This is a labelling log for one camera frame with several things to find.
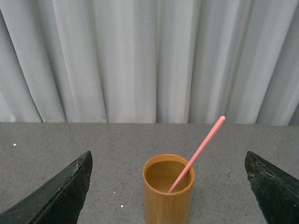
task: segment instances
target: white curtain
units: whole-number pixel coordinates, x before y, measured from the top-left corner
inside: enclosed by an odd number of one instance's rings
[[[298,0],[0,0],[0,121],[299,125]]]

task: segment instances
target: pink stick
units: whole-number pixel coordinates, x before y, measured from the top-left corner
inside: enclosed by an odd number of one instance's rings
[[[175,187],[178,185],[178,183],[183,179],[183,177],[186,175],[186,173],[192,167],[193,163],[198,158],[199,154],[204,150],[204,148],[207,146],[207,144],[210,142],[210,140],[214,137],[214,135],[219,130],[219,128],[222,126],[222,124],[224,123],[224,121],[225,121],[225,117],[224,116],[221,116],[218,119],[218,121],[216,122],[216,124],[214,125],[214,127],[212,128],[212,130],[210,131],[210,133],[206,136],[206,138],[204,139],[204,141],[202,142],[202,144],[200,145],[200,147],[197,149],[197,151],[192,156],[192,158],[190,159],[190,161],[188,162],[188,164],[186,165],[186,167],[183,169],[183,171],[178,176],[178,178],[176,179],[176,181],[174,182],[174,184],[172,185],[172,187],[169,189],[168,193],[171,193],[173,191],[173,189],[175,189]]]

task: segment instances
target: bamboo cup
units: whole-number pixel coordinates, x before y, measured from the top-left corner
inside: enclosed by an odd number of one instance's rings
[[[175,154],[149,159],[142,171],[146,224],[187,224],[195,180],[194,168],[167,193],[188,160]]]

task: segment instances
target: gray countertop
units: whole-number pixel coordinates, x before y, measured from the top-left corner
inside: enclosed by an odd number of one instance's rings
[[[78,224],[143,224],[144,163],[161,153],[189,160],[212,126],[0,123],[0,213],[90,150],[93,171]],[[298,134],[296,126],[224,124],[194,165],[189,223],[265,224],[246,152],[299,179]]]

